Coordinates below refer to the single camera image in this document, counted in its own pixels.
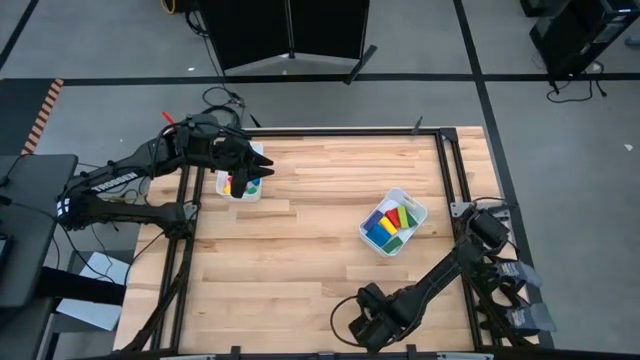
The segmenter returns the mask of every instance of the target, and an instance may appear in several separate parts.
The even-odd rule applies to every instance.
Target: red block
[[[385,215],[391,221],[393,226],[396,227],[396,229],[400,229],[400,216],[398,216],[398,209],[389,210],[385,213]]]

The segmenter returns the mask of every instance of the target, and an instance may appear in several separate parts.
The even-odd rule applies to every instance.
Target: yellow block
[[[383,216],[382,219],[380,219],[380,225],[382,225],[382,227],[391,235],[395,235],[398,232],[386,216]]]

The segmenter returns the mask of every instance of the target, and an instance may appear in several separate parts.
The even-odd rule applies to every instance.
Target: blue block
[[[380,211],[376,210],[373,213],[373,215],[371,215],[369,220],[367,220],[367,222],[364,223],[364,226],[362,228],[365,229],[366,231],[371,231],[373,226],[376,225],[380,221],[380,219],[382,219],[383,216],[384,216],[383,213],[381,213]]]
[[[389,239],[391,239],[391,234],[387,232],[380,224],[375,224],[371,230],[367,233],[367,236],[374,244],[378,247],[383,247]]]

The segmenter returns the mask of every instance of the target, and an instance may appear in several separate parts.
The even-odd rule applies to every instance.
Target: white paper
[[[108,275],[117,284],[124,284],[129,264],[125,264],[120,260],[108,257],[104,254],[94,252],[87,260],[89,265],[96,271]],[[97,279],[100,275],[94,273],[89,267],[85,267],[80,272],[80,276]],[[58,312],[82,320],[89,324],[95,325],[105,330],[113,330],[120,319],[122,307],[117,305],[97,304],[89,301],[63,299],[58,305]]]

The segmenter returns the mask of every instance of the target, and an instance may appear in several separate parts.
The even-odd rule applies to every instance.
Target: red object
[[[387,216],[387,219],[391,221],[393,226],[396,227],[396,229],[400,229],[400,216],[398,215],[398,209],[389,210],[385,213],[385,215]]]
[[[169,122],[169,124],[171,124],[171,125],[174,124],[173,119],[171,118],[171,116],[169,116],[169,114],[167,114],[166,111],[162,112],[162,116],[164,116],[164,118]]]

